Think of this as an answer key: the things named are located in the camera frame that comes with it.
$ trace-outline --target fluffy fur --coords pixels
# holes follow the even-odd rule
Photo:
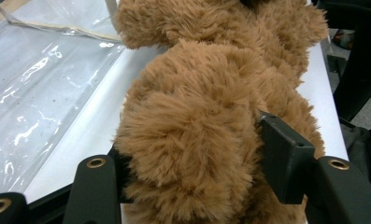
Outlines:
[[[323,155],[295,90],[323,13],[301,0],[121,0],[115,21],[129,48],[170,47],[128,91],[115,139],[132,157],[132,223],[304,223],[304,206],[280,204],[264,179],[259,111]]]

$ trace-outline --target clear plastic sheet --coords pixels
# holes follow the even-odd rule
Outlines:
[[[123,50],[0,22],[0,192],[25,191]]]
[[[111,18],[117,0],[6,0],[0,13],[11,24],[31,26],[66,35],[89,35],[121,41]]]

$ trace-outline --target black chair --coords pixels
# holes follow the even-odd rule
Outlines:
[[[354,30],[353,47],[334,92],[337,114],[351,121],[371,97],[371,0],[316,0],[330,28]]]

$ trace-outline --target plush toy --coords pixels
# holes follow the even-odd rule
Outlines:
[[[260,111],[323,155],[312,107],[296,91],[307,49],[327,36],[303,0],[121,0],[130,49],[168,47],[127,92],[115,148],[131,156],[131,223],[305,223],[262,172]]]

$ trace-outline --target gray floor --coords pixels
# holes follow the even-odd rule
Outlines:
[[[330,39],[335,35],[336,30],[330,30],[330,37],[324,39],[321,42],[322,53],[324,54],[325,65],[328,72],[328,77],[330,79],[331,90],[334,92],[338,82],[339,77],[337,73],[333,73],[329,71],[328,62],[327,62],[327,55],[333,55],[345,58],[346,60],[349,58],[350,52],[345,49],[341,49],[336,46],[334,43],[331,43]],[[366,129],[371,129],[371,99],[366,103],[363,109],[359,112],[359,114],[351,121],[352,124],[358,127],[363,127]]]

